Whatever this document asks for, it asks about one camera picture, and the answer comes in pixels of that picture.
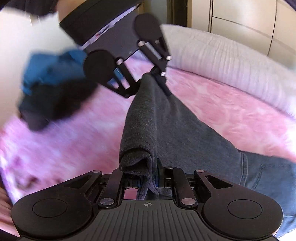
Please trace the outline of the person's left hand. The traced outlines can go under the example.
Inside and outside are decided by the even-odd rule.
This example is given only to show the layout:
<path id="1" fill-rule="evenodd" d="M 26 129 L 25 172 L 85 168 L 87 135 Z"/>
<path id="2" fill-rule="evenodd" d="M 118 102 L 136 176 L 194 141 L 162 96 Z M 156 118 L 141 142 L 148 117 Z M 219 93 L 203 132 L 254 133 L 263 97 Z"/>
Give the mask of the person's left hand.
<path id="1" fill-rule="evenodd" d="M 2 206 L 5 206 L 5 207 L 12 206 L 11 200 L 8 197 L 6 190 L 4 190 L 3 188 L 0 188 L 0 202 Z"/>

